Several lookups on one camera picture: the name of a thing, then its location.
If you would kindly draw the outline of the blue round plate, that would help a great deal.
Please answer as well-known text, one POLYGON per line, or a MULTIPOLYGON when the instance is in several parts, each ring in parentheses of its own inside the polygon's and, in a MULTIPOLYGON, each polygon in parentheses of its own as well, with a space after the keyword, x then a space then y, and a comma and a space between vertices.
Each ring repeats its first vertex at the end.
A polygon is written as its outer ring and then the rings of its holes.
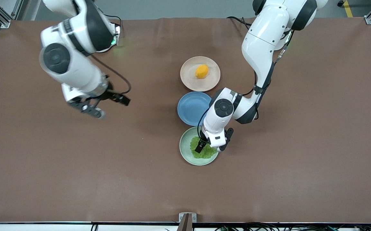
POLYGON ((203 92, 189 92, 181 97, 177 105, 179 118, 187 125, 196 127, 209 108, 211 97, 203 92))

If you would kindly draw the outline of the yellow lemon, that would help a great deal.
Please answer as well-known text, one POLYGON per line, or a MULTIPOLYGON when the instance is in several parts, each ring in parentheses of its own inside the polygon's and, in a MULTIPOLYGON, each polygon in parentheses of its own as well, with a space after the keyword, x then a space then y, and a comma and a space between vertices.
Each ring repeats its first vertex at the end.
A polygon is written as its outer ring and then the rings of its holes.
POLYGON ((208 65, 202 64, 196 68, 195 77, 197 77, 197 79, 204 79, 208 75, 209 70, 210 68, 208 65))

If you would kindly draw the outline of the pale green round plate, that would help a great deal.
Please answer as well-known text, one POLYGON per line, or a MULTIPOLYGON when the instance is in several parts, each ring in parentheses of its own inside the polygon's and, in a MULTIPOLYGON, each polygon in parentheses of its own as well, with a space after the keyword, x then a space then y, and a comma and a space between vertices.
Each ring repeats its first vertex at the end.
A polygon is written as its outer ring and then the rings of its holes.
POLYGON ((189 128, 180 138, 179 149, 182 157, 190 164, 195 166, 204 166, 213 162, 218 156, 217 151, 210 159, 196 159, 191 153, 190 142, 193 137, 197 135, 197 127, 189 128))

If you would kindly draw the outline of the metal table edge bracket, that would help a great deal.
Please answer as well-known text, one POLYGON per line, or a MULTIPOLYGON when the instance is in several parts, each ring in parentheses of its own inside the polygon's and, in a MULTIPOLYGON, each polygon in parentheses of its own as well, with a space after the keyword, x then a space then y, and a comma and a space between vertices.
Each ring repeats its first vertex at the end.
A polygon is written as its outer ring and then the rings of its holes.
POLYGON ((197 214, 193 212, 179 213, 177 231, 194 231, 193 224, 197 222, 197 214))

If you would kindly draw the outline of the green lettuce leaf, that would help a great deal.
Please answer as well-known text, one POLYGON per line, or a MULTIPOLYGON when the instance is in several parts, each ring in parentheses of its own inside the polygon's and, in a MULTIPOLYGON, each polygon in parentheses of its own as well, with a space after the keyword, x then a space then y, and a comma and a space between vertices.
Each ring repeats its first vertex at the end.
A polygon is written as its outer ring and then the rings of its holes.
POLYGON ((190 150, 194 158, 196 159, 210 159, 217 150, 215 148, 210 147, 209 144, 202 142, 201 144, 204 145, 203 149, 200 152, 196 151, 196 148, 199 146, 200 138, 195 136, 191 139, 190 142, 190 150))

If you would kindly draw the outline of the cream round plate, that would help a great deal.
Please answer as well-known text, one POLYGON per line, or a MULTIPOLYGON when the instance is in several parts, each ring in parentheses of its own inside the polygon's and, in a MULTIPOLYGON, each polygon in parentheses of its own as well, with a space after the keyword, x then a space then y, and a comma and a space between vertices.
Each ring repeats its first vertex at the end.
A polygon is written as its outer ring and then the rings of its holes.
POLYGON ((218 64, 211 58, 196 56, 184 62, 180 69, 182 83, 192 91, 210 91, 219 83, 221 71, 218 64), (196 70, 201 65, 208 67, 208 73, 204 78, 196 77, 196 70))

